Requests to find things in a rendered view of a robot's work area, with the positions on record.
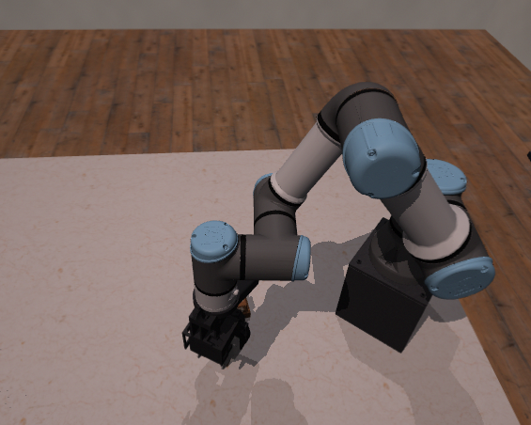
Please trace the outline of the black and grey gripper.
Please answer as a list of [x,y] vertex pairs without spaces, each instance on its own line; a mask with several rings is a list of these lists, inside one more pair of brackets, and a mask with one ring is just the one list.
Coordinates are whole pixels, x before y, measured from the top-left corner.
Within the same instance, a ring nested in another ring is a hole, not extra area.
[[[195,289],[193,301],[195,308],[189,316],[188,324],[182,331],[184,349],[187,349],[190,344],[190,351],[197,353],[197,358],[202,355],[223,366],[221,367],[223,370],[229,361],[233,361],[238,356],[251,334],[249,323],[245,321],[242,311],[237,308],[235,310],[235,307],[238,307],[240,303],[240,293],[230,308],[220,312],[208,312],[202,309],[195,299]],[[229,315],[229,313],[232,314]],[[188,333],[189,330],[190,333]],[[186,336],[188,340],[186,340]]]

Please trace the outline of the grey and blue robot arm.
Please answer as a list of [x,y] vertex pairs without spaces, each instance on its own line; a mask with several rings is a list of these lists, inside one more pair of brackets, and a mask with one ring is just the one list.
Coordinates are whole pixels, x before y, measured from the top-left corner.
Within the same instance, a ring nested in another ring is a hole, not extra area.
[[492,258],[461,200],[464,173],[426,159],[388,91],[360,82],[324,105],[281,168],[257,180],[254,234],[237,234],[216,220],[195,228],[190,252],[202,309],[224,311],[239,293],[241,303],[260,280],[308,278],[311,243],[297,235],[295,213],[341,154],[352,186],[391,213],[368,250],[380,274],[399,284],[425,283],[441,299],[467,297],[492,283]]

